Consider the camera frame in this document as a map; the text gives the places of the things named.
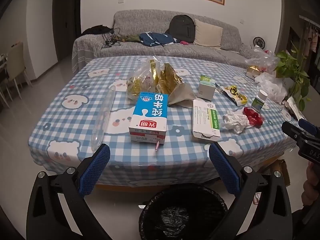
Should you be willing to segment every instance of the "white bottle cap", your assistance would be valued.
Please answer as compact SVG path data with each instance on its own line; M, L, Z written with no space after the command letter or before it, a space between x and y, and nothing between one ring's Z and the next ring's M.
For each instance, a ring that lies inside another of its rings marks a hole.
M258 97L260 97L263 101L266 101L268 94L263 90L259 90Z

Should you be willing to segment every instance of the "gold box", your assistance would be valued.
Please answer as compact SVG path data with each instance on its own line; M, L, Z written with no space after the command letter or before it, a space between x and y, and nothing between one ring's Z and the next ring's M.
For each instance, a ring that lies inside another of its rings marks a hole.
M249 66L247 68L247 73L245 74L248 78L255 79L257 76L259 76L261 72L259 71L257 66Z

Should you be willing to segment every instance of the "gray sofa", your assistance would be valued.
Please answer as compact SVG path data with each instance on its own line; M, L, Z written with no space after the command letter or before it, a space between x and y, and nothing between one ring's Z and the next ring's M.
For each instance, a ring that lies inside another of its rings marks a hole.
M164 33L175 15L186 14L162 10L124 10L114 15L114 28L120 28L121 35L133 35L143 32ZM209 23L223 28L221 50L195 44L174 44L167 46L147 47L137 42L124 42L121 46L102 49L102 35L85 35L75 40L72 53L72 69L81 70L88 62L98 57L114 57L129 55L187 57L213 62L230 64L246 68L245 60L257 56L254 50L242 44L239 30L224 22L189 15L193 20Z

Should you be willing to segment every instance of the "black trash bag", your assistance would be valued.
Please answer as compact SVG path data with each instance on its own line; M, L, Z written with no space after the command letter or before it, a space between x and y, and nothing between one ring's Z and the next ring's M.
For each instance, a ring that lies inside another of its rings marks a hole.
M228 208L213 190L178 184L157 193L139 218L142 240L205 240Z

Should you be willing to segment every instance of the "beige pillow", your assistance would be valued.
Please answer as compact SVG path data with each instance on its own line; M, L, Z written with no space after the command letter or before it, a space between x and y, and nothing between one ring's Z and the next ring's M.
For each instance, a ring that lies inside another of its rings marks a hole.
M223 28L195 19L196 36L194 43L200 46L221 48L221 38Z

